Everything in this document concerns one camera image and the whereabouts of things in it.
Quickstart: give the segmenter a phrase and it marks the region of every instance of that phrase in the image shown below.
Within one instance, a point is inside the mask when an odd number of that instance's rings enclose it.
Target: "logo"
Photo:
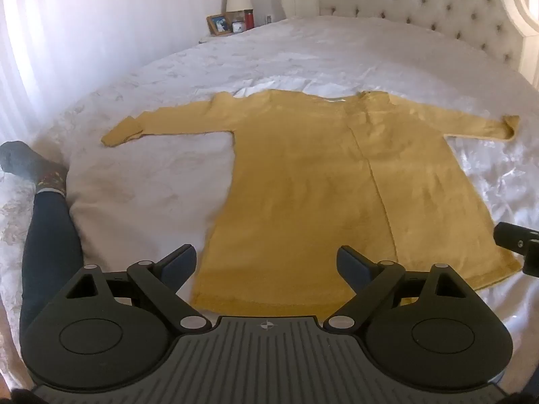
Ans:
[[[264,329],[264,330],[270,330],[271,328],[273,328],[274,326],[277,326],[275,325],[274,323],[270,322],[270,321],[265,321],[265,322],[262,322],[260,324],[260,328]]]

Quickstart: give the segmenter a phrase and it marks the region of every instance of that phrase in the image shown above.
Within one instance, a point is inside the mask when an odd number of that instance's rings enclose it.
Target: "black gripper pad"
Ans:
[[[311,317],[224,317],[207,333],[181,337],[134,384],[84,394],[39,386],[34,393],[51,404],[490,404],[504,396],[493,384],[454,394],[404,386],[375,368],[354,337],[329,334]]]

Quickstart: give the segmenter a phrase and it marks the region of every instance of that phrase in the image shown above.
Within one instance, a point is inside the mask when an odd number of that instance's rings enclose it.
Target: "metal screw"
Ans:
[[[187,330],[197,330],[206,325],[206,319],[199,315],[188,315],[180,321],[180,325]]]
[[[338,330],[346,330],[354,326],[354,320],[347,315],[335,315],[328,320],[329,326]]]

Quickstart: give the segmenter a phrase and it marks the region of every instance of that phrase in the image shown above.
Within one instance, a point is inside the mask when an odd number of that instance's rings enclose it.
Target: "yellow sweater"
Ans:
[[[232,185],[191,302],[223,314],[325,318],[352,297],[335,265],[343,244],[408,270],[448,263],[475,289],[520,269],[494,244],[488,209],[444,139],[509,140],[517,124],[382,92],[323,99],[271,90],[143,112],[102,141],[233,132]]]

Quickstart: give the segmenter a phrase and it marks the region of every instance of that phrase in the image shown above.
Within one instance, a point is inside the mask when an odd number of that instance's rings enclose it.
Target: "foot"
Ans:
[[[0,146],[0,167],[36,184],[36,193],[43,189],[66,192],[67,169],[34,152],[22,141],[8,141]]]

